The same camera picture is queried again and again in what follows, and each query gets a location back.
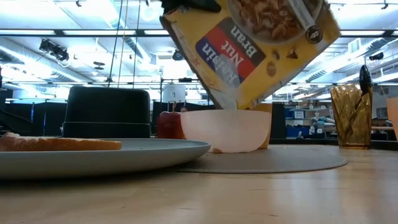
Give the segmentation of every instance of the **cereal box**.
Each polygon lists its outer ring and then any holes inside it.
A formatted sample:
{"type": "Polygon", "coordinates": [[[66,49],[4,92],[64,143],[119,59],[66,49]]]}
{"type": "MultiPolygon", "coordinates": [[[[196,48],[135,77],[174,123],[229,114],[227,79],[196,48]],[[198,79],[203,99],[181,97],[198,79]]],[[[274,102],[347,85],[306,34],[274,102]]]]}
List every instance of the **cereal box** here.
{"type": "Polygon", "coordinates": [[[340,35],[323,0],[217,2],[219,13],[176,9],[160,20],[219,108],[254,108],[340,35]]]}

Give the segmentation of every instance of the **cable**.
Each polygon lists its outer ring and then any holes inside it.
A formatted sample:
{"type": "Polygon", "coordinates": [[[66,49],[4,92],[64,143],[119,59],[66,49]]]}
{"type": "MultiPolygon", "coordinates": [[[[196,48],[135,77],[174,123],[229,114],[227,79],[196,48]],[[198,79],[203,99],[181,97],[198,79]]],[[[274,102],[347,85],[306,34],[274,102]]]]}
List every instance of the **cable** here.
{"type": "Polygon", "coordinates": [[[39,59],[37,59],[36,62],[38,62],[40,59],[42,59],[46,54],[48,54],[48,52],[44,53],[41,57],[39,57],[39,59]]]}
{"type": "MultiPolygon", "coordinates": [[[[118,28],[116,29],[116,34],[119,34],[119,29],[120,29],[120,20],[122,18],[122,9],[123,9],[123,0],[121,0],[120,3],[120,13],[119,13],[119,20],[118,20],[118,28]]],[[[118,43],[118,37],[116,36],[114,38],[114,46],[113,46],[113,54],[112,54],[112,64],[111,64],[111,71],[109,72],[109,78],[108,78],[108,87],[111,86],[111,81],[112,81],[112,69],[113,69],[113,61],[114,61],[114,53],[116,51],[116,44],[118,43]]]]}
{"type": "Polygon", "coordinates": [[[62,65],[61,62],[58,61],[58,60],[57,60],[57,63],[58,63],[59,65],[61,65],[61,67],[63,67],[63,68],[67,68],[67,67],[69,67],[69,66],[71,65],[71,63],[69,63],[69,65],[62,65]]]}
{"type": "MultiPolygon", "coordinates": [[[[137,19],[137,29],[139,27],[139,17],[141,15],[141,0],[139,0],[138,5],[138,19],[137,19]]],[[[137,63],[137,46],[138,46],[138,36],[136,36],[136,47],[134,49],[134,68],[132,69],[132,88],[134,89],[134,83],[136,82],[136,63],[137,63]]]]}
{"type": "Polygon", "coordinates": [[[98,39],[99,39],[99,37],[97,37],[97,38],[95,39],[95,52],[98,51],[98,39]]]}
{"type": "MultiPolygon", "coordinates": [[[[124,21],[127,21],[127,12],[129,11],[129,0],[127,0],[127,5],[126,5],[126,15],[124,17],[124,21]]],[[[120,56],[120,66],[119,66],[119,78],[118,78],[118,88],[119,88],[119,83],[120,83],[120,73],[122,72],[122,60],[123,60],[123,52],[124,52],[124,37],[126,36],[126,27],[124,26],[124,31],[123,31],[123,42],[122,42],[122,54],[120,56]]]]}

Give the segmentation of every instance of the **white bowl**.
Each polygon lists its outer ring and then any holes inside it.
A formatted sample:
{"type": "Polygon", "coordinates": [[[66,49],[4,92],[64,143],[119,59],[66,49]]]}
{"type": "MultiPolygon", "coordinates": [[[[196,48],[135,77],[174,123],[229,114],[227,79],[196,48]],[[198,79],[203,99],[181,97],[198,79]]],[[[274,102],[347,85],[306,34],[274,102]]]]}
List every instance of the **white bowl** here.
{"type": "Polygon", "coordinates": [[[398,139],[398,96],[387,99],[387,113],[398,139]]]}
{"type": "Polygon", "coordinates": [[[250,152],[266,140],[270,116],[249,110],[189,111],[181,113],[181,125],[186,139],[210,143],[211,152],[250,152]]]}

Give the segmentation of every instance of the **desk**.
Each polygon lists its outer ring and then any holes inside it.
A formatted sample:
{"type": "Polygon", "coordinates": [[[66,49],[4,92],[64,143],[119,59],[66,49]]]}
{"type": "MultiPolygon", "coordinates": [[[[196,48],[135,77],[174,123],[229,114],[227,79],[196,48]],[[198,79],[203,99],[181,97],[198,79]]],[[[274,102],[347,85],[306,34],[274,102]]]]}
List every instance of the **desk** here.
{"type": "Polygon", "coordinates": [[[0,182],[0,223],[395,223],[398,152],[338,150],[344,167],[297,174],[151,172],[0,182]]]}

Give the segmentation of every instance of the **fluorescent light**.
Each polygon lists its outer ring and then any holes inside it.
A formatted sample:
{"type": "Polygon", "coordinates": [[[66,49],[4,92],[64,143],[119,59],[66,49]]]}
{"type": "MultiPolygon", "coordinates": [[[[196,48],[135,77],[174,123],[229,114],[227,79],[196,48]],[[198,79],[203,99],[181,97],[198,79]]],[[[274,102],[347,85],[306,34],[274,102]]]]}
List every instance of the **fluorescent light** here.
{"type": "Polygon", "coordinates": [[[168,35],[169,32],[167,30],[144,30],[144,33],[147,35],[168,35]]]}
{"type": "Polygon", "coordinates": [[[17,81],[17,82],[10,81],[10,83],[29,84],[29,85],[45,85],[45,84],[49,84],[48,82],[23,82],[23,81],[17,81]]]}
{"type": "Polygon", "coordinates": [[[265,100],[266,102],[289,102],[288,100],[265,100]]]}
{"type": "Polygon", "coordinates": [[[65,30],[63,31],[65,35],[135,35],[135,30],[65,30]]]}
{"type": "Polygon", "coordinates": [[[21,86],[19,86],[19,85],[14,85],[14,84],[10,84],[10,83],[3,83],[3,85],[2,85],[4,88],[10,88],[10,87],[12,87],[12,88],[17,88],[17,89],[20,89],[20,90],[25,90],[23,87],[21,87],[21,86]]]}
{"type": "MultiPolygon", "coordinates": [[[[94,82],[93,85],[107,85],[108,82],[94,82]]],[[[127,85],[128,82],[122,82],[122,83],[117,83],[117,82],[111,82],[111,85],[127,85]]]]}
{"type": "Polygon", "coordinates": [[[296,85],[301,85],[301,86],[318,86],[318,85],[330,86],[330,85],[333,85],[333,84],[332,83],[296,83],[296,85]]]}
{"type": "Polygon", "coordinates": [[[62,101],[61,101],[61,100],[53,99],[53,100],[47,100],[47,102],[48,102],[48,103],[67,103],[67,102],[65,101],[65,99],[62,99],[62,101]]]}
{"type": "Polygon", "coordinates": [[[342,35],[382,35],[384,30],[343,30],[342,35]]]}
{"type": "Polygon", "coordinates": [[[50,101],[65,101],[63,98],[49,98],[48,96],[36,97],[36,98],[6,98],[6,101],[17,101],[17,100],[30,100],[30,101],[42,101],[42,100],[50,100],[50,101]]]}
{"type": "Polygon", "coordinates": [[[316,99],[329,99],[331,98],[330,93],[325,93],[316,97],[316,99]]]}
{"type": "Polygon", "coordinates": [[[65,73],[65,72],[63,72],[61,70],[53,69],[52,67],[50,67],[50,66],[48,66],[46,64],[37,62],[37,60],[35,60],[33,58],[30,58],[30,57],[27,57],[25,55],[16,53],[16,52],[14,52],[12,50],[9,50],[9,49],[7,49],[5,47],[0,46],[0,50],[3,50],[5,52],[11,54],[12,56],[19,58],[20,60],[25,62],[25,65],[27,65],[29,67],[33,67],[33,68],[35,68],[35,70],[41,71],[42,73],[52,73],[53,70],[55,70],[56,72],[62,74],[63,76],[66,76],[66,77],[72,79],[73,81],[76,81],[76,82],[81,82],[82,81],[79,78],[75,78],[75,77],[73,77],[72,75],[70,75],[68,73],[65,73]]]}
{"type": "Polygon", "coordinates": [[[53,82],[54,85],[86,85],[87,82],[53,82]]]}
{"type": "Polygon", "coordinates": [[[381,85],[381,86],[398,86],[398,83],[378,83],[377,85],[381,85]]]}
{"type": "Polygon", "coordinates": [[[359,73],[342,78],[341,80],[338,80],[337,83],[346,83],[346,82],[352,81],[356,78],[359,78],[359,73]]]}
{"type": "Polygon", "coordinates": [[[0,30],[1,34],[55,35],[54,30],[0,30]]]}
{"type": "Polygon", "coordinates": [[[378,83],[378,82],[385,82],[385,81],[389,81],[389,80],[393,80],[398,78],[398,72],[397,73],[393,73],[393,74],[388,74],[388,75],[383,75],[375,80],[373,80],[374,83],[378,83]]]}

